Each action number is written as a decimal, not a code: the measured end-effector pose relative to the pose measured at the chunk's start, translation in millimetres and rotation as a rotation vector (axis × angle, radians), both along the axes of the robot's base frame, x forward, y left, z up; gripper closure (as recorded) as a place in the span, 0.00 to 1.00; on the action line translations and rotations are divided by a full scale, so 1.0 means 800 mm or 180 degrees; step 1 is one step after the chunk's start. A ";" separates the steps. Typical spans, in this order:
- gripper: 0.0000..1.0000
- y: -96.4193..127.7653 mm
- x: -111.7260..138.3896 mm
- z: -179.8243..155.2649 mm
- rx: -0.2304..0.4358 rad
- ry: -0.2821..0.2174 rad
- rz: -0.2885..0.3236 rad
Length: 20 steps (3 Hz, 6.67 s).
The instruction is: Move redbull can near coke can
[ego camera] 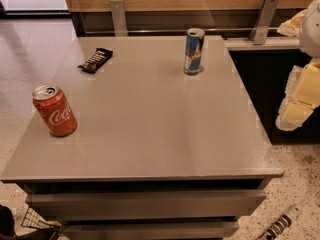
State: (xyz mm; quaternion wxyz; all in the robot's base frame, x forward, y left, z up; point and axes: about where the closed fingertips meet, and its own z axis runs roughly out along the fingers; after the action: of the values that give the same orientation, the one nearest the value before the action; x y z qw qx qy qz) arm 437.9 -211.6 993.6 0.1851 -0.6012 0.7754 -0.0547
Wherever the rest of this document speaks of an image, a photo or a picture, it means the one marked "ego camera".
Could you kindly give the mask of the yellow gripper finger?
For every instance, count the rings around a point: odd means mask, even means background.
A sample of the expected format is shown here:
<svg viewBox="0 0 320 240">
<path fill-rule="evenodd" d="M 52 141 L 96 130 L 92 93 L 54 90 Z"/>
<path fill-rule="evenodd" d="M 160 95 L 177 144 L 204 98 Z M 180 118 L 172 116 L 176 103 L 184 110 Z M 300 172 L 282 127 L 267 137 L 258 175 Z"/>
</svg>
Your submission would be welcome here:
<svg viewBox="0 0 320 240">
<path fill-rule="evenodd" d="M 300 33 L 300 27 L 302 25 L 302 20 L 306 10 L 302 10 L 291 19 L 283 22 L 277 29 L 279 34 L 289 36 L 289 37 L 298 37 Z"/>
<path fill-rule="evenodd" d="M 301 127 L 320 106 L 320 63 L 294 66 L 285 88 L 285 98 L 278 110 L 276 126 L 282 131 Z"/>
</svg>

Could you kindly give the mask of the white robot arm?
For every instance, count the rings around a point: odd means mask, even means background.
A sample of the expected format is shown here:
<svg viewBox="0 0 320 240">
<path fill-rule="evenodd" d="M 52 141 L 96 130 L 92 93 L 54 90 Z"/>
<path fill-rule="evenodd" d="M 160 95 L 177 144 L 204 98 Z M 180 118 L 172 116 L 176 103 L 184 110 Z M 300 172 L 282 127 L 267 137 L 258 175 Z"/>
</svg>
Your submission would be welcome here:
<svg viewBox="0 0 320 240">
<path fill-rule="evenodd" d="M 320 106 L 320 0 L 282 23 L 277 32 L 298 37 L 300 50 L 311 57 L 304 67 L 293 66 L 276 118 L 279 130 L 293 131 Z"/>
</svg>

